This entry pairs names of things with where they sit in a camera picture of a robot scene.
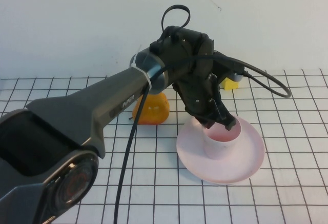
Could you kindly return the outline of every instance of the white wall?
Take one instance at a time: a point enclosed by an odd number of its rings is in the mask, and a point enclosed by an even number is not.
[[[212,1],[0,0],[0,76],[114,74],[160,36],[172,4],[187,5],[189,28],[225,54],[264,69],[328,67],[328,0]],[[185,18],[171,13],[166,25]]]

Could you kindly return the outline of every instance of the pink cup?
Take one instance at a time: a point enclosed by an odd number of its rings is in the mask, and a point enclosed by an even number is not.
[[[236,125],[228,131],[224,125],[215,123],[211,128],[203,128],[203,148],[211,159],[222,159],[228,156],[240,141],[241,125],[236,117]]]

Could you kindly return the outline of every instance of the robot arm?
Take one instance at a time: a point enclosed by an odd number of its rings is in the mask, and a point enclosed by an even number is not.
[[[159,93],[173,85],[204,127],[231,129],[235,118],[218,85],[234,73],[247,75],[245,63],[231,59],[214,51],[206,34],[167,27],[132,57],[129,69],[0,117],[0,223],[48,224],[77,204],[95,181],[98,157],[105,156],[103,128],[150,86],[150,93]]]

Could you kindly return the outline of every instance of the black grid lines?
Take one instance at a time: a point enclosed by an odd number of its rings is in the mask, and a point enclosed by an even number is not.
[[[259,117],[258,111],[256,111],[256,116],[257,116],[258,120],[260,121],[260,117]],[[263,132],[263,128],[262,128],[262,125],[261,124],[260,124],[260,129],[261,129],[261,134],[262,134],[264,145],[265,145],[265,150],[268,151],[267,143],[266,143],[266,141],[264,139],[264,132]],[[278,192],[278,187],[277,187],[277,184],[276,184],[276,179],[275,179],[275,176],[274,176],[274,173],[273,173],[273,170],[272,170],[271,159],[270,159],[269,156],[268,156],[268,161],[269,161],[269,165],[270,165],[270,168],[271,168],[273,182],[274,182],[274,185],[275,185],[275,188],[276,188],[277,197],[278,197],[278,200],[279,200],[279,205],[280,205],[281,212],[282,212],[283,222],[286,224],[285,216],[284,216],[283,209],[282,209],[282,206],[281,206],[281,200],[280,200],[280,196],[279,196],[279,192]]]
[[[249,180],[229,186],[202,181],[179,161],[175,139],[189,117],[181,99],[169,87],[167,95],[172,104],[169,122],[156,127],[140,126],[134,137],[122,189],[119,223],[325,222],[328,219],[328,75],[321,70],[280,73],[276,77],[291,87],[293,98],[272,96],[247,79],[236,90],[220,90],[228,110],[257,129],[266,149],[260,170]],[[23,108],[37,98],[69,95],[102,79],[0,79],[0,113]],[[129,107],[106,127],[106,156],[99,160],[98,177],[90,194],[54,224],[113,222],[132,109]]]

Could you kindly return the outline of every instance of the piper logo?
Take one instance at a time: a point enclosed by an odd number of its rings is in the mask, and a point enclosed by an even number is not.
[[[129,97],[128,100],[126,100],[124,103],[123,103],[123,106],[122,108],[124,108],[125,106],[127,106],[129,103],[131,103],[134,99],[134,95],[132,95],[131,97]]]

